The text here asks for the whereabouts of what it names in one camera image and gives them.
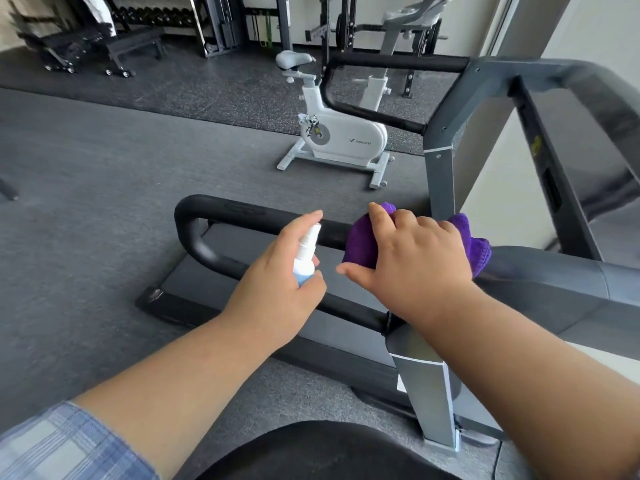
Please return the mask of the person's left hand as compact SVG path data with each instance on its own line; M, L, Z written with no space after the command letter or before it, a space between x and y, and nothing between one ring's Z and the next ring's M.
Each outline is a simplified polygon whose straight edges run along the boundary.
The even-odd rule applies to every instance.
M322 217L315 210L286 225L245 272L224 309L240 325L240 337L268 355L292 341L310 317L299 311L293 265L300 238Z

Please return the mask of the person's right hand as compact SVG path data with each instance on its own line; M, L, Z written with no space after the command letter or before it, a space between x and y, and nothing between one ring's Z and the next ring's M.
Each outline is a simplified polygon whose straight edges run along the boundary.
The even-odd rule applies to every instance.
M452 309L454 298L473 287L465 252L438 248L438 222L416 217L421 226L418 245L395 245L395 212L378 203L369 204L369 217L378 244L375 270L381 274L377 300L391 313L418 330L426 330Z

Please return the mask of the white blue spray bottle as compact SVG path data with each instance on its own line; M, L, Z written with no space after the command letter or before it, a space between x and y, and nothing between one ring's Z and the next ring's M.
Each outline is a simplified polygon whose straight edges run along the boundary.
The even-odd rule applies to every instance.
M298 242L298 250L293 265L293 275L299 287L315 274L316 265L314 264L314 256L320 231L321 224L317 223L311 226Z

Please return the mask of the purple microfibre cloth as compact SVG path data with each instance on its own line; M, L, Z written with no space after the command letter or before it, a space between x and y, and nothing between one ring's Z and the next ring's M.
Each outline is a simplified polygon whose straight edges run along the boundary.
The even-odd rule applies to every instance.
M489 263L492 249L488 240L473 237L470 223L465 214L455 214L448 219L460 233L473 277L476 277ZM375 269L378 260L378 244L368 214L352 225L346 240L343 263L352 263L368 269Z

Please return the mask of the person's left forearm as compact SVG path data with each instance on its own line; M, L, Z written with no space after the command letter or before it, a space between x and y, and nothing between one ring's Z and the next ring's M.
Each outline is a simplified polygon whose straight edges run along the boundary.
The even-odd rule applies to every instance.
M223 313L72 402L172 480L240 387L291 338L270 320Z

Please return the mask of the person's right forearm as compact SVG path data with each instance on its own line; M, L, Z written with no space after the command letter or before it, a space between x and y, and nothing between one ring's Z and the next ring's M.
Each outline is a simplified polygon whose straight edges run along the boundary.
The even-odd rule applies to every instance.
M420 332L540 478L640 474L640 385L472 283L401 287L388 307Z

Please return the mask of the white exercise bike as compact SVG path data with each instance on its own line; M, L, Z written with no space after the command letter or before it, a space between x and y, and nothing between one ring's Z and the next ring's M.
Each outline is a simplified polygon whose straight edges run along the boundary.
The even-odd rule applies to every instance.
M286 170L295 159L325 162L370 172L372 189L387 186L385 171L395 158L386 151L386 126L327 108L316 76L300 71L300 67L315 61L308 53L293 50L284 50L276 56L276 65L288 83L294 79L303 81L300 99L306 105L306 112L298 114L300 138L277 164L277 169Z

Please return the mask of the grey black treadmill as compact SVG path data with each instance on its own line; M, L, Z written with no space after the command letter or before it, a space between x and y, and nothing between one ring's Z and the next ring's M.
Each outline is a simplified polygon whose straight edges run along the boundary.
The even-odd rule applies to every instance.
M369 66L460 76L427 123L333 100L336 68ZM452 140L487 98L518 112L559 251L495 246L474 280L487 294L582 347L640 361L640 93L584 61L341 53L331 56L321 101L422 136L430 213L459 208L462 163ZM502 428L416 332L370 293L335 272L350 224L321 222L317 255L328 290L300 335L276 352L284 362L349 386L363 402L414 419L425 441L458 451L471 431Z

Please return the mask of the person's black trousers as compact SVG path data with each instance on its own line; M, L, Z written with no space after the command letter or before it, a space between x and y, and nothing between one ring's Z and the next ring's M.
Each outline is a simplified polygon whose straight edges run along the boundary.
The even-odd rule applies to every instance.
M391 436L349 422L308 420L260 435L196 480L461 480Z

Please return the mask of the black power rack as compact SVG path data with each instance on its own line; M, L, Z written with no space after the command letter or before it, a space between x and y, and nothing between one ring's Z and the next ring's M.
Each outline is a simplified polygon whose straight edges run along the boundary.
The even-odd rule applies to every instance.
M351 49L347 47L348 44L348 35L350 33L349 30L349 21L353 21L355 23L355 12L356 12L356 0L341 0L341 12L337 17L337 21L335 23L335 27L332 28L330 22L330 1L331 0L320 0L321 3L321 22L320 24L309 30L305 31L305 37L307 41L311 41L313 39L321 40L322 47L322 69L321 76L324 76L324 71L326 67L326 62L330 56L330 33L334 33L336 49L340 52L352 52L354 49L355 35L353 38L353 46Z

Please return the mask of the white grey fitness machine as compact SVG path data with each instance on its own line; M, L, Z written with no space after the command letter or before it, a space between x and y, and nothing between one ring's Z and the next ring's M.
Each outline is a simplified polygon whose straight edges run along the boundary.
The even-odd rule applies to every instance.
M451 0L422 0L398 11L388 11L384 14L381 24L354 25L349 21L348 44L353 46L354 34L360 31L383 32L384 38L380 48L381 55L393 55L400 37L412 41L412 56L422 57L433 55L442 24L442 13ZM408 70L403 90L403 97L410 98L415 70ZM377 111L383 95L389 95L391 89L387 87L387 69L375 69L367 80L360 106Z

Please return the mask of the green resistance bands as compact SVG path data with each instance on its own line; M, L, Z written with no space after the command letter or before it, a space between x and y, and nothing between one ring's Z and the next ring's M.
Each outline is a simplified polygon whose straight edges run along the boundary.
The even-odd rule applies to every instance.
M271 23L272 12L270 9L250 8L250 19L252 23L253 40L261 47L272 49L273 27Z

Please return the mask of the blue plaid shirt sleeve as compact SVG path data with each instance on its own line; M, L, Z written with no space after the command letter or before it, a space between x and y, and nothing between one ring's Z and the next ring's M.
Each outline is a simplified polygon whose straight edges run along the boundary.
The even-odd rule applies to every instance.
M66 401L0 434L0 480L161 480L91 413Z

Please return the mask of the black weight bench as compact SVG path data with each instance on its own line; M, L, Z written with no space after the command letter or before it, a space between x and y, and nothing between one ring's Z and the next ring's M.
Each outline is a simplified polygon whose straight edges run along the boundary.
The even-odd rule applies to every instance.
M98 59L105 60L105 74L132 78L134 71L124 67L121 56L153 47L156 59L165 55L162 28L132 29L120 22L116 30L113 0L42 0L51 15L26 15L8 0L17 37L37 53L49 72L76 73L78 67Z

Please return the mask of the rack of black dumbbells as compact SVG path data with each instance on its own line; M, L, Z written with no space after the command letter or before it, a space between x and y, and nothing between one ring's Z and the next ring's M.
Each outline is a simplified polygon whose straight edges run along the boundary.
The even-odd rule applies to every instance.
M157 26L172 29L196 29L208 14L203 0L111 0L111 15L116 23Z

